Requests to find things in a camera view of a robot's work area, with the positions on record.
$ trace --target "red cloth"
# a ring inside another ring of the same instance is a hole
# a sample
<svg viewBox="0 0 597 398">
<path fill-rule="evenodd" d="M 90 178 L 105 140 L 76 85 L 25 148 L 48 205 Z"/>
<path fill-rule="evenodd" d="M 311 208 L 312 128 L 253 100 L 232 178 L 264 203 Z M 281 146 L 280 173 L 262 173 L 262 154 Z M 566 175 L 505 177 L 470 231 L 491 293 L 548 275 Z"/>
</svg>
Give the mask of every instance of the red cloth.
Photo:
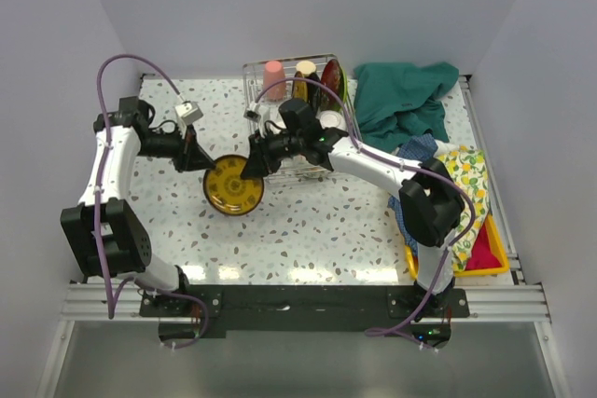
<svg viewBox="0 0 597 398">
<path fill-rule="evenodd" d="M 489 235 L 487 235 L 486 223 L 483 223 L 475 244 L 471 257 L 466 262 L 465 270 L 500 268 L 502 264 L 492 254 L 492 248 L 489 245 Z"/>
</svg>

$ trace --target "red plate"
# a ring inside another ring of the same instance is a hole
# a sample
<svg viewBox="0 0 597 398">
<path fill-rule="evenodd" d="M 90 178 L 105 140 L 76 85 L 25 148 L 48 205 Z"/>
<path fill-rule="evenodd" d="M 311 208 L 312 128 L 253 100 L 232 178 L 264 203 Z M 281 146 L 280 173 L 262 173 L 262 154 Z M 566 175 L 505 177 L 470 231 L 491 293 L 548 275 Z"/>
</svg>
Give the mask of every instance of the red plate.
<svg viewBox="0 0 597 398">
<path fill-rule="evenodd" d="M 342 69 L 340 68 L 340 63 L 338 60 L 333 59 L 329 60 L 326 64 L 326 68 L 321 75 L 321 82 L 327 88 L 330 88 L 336 93 L 340 95 L 340 82 L 342 80 Z M 328 98 L 327 93 L 322 91 L 322 104 L 321 110 L 326 111 L 329 109 L 334 109 L 336 106 L 336 101 L 333 98 Z"/>
</svg>

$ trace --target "pink cup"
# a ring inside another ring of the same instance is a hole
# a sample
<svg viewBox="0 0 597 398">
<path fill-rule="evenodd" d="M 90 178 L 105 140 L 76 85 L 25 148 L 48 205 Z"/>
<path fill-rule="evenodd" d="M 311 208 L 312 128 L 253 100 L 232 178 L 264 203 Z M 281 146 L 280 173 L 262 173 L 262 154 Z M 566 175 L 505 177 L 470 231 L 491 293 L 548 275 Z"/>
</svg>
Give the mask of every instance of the pink cup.
<svg viewBox="0 0 597 398">
<path fill-rule="evenodd" d="M 282 63 L 279 61 L 269 61 L 265 64 L 265 70 L 263 72 L 263 88 L 265 89 L 267 86 L 279 81 L 281 79 L 285 79 L 284 75 L 284 67 Z M 273 100 L 279 102 L 282 100 L 286 95 L 286 83 L 280 83 L 270 90 L 268 90 L 265 94 L 268 100 Z"/>
</svg>

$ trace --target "white wall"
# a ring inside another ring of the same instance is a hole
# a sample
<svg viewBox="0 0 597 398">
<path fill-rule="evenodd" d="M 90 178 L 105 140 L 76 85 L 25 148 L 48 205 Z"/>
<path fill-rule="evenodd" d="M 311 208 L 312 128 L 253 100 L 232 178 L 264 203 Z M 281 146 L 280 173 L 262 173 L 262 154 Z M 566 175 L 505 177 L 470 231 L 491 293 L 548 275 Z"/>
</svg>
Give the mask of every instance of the white wall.
<svg viewBox="0 0 597 398">
<path fill-rule="evenodd" d="M 471 73 L 514 0 L 102 0 L 125 49 L 179 75 L 322 51 Z"/>
<path fill-rule="evenodd" d="M 95 72 L 122 51 L 99 0 L 0 0 L 0 396 L 30 397 L 68 280 L 60 227 L 93 160 Z M 108 70 L 106 93 L 134 93 L 136 71 Z"/>
<path fill-rule="evenodd" d="M 597 391 L 597 9 L 517 0 L 473 98 L 527 277 L 545 285 L 576 396 Z"/>
</svg>

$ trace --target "cup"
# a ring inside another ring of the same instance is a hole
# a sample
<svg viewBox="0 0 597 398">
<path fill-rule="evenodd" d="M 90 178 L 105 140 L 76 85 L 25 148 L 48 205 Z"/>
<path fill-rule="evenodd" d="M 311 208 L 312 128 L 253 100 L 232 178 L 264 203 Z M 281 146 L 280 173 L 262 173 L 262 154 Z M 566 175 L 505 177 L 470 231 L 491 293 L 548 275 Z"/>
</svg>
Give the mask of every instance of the cup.
<svg viewBox="0 0 597 398">
<path fill-rule="evenodd" d="M 272 83 L 285 79 L 284 67 L 279 61 L 269 61 L 265 64 L 263 71 L 263 89 Z M 280 83 L 265 93 L 268 100 L 279 102 L 286 96 L 286 83 Z"/>
<path fill-rule="evenodd" d="M 310 74 L 317 72 L 317 66 L 308 60 L 299 61 L 297 63 L 297 72 L 301 72 L 303 76 L 307 78 Z"/>
</svg>

